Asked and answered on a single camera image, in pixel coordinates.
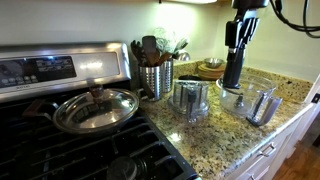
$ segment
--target stainless steel stove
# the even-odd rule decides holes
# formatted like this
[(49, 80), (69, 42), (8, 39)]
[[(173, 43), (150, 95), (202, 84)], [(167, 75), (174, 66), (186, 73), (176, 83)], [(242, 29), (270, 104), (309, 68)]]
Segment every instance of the stainless steel stove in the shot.
[[(195, 179), (142, 109), (111, 135), (83, 137), (50, 121), (92, 84), (130, 89), (127, 47), (86, 43), (0, 47), (0, 179)], [(44, 105), (32, 115), (35, 100)]]

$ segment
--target countertop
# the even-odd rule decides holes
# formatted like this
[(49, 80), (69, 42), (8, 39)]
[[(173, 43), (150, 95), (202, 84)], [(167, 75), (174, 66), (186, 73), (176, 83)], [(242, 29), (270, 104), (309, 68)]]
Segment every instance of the countertop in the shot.
[(208, 115), (191, 125), (169, 108), (167, 100), (172, 93), (164, 94), (157, 102), (142, 101), (140, 107), (202, 179), (223, 179), (232, 173), (309, 107), (284, 100), (267, 125), (254, 127), (220, 108), (219, 88), (211, 83)]

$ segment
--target oven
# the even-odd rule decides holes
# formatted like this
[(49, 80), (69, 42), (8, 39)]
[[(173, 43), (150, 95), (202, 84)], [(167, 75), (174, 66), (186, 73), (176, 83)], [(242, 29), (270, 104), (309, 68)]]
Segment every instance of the oven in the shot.
[(0, 47), (0, 179), (196, 179), (143, 109), (96, 137), (52, 123), (53, 105), (93, 84), (130, 90), (129, 69), (118, 42)]

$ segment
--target backsplash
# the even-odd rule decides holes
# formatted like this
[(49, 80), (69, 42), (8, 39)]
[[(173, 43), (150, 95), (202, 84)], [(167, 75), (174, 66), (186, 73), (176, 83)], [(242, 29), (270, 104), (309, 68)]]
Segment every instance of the backsplash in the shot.
[[(174, 78), (181, 75), (196, 75), (198, 65), (202, 64), (203, 60), (177, 62), (174, 66)], [(275, 96), (279, 96), (286, 101), (302, 103), (307, 97), (313, 83), (293, 77), (288, 77), (280, 74), (275, 74), (263, 70), (258, 70), (250, 67), (243, 67), (242, 73), (249, 73), (256, 76), (270, 79), (278, 85), (274, 92)]]

